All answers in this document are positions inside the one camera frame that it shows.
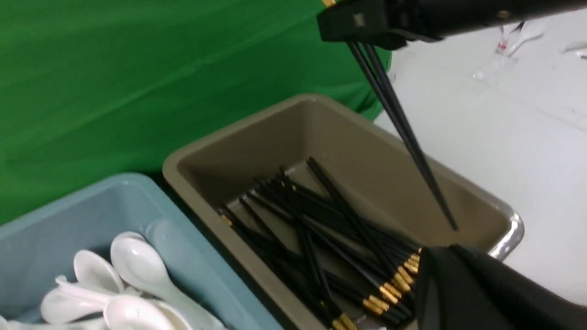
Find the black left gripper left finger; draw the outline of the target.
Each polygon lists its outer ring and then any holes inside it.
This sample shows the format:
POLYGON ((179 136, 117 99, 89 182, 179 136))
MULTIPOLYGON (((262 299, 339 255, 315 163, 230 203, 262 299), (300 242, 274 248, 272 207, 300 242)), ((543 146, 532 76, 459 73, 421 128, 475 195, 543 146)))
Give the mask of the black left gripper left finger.
POLYGON ((343 0, 317 15, 321 39, 398 50, 586 8, 584 0, 343 0))

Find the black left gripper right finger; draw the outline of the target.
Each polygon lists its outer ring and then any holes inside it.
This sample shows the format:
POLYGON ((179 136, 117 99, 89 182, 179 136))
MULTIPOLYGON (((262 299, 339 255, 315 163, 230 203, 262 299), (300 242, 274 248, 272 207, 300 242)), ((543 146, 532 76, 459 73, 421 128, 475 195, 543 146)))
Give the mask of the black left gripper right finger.
POLYGON ((586 307, 475 247, 424 247, 414 288, 420 330, 584 330, 586 307))

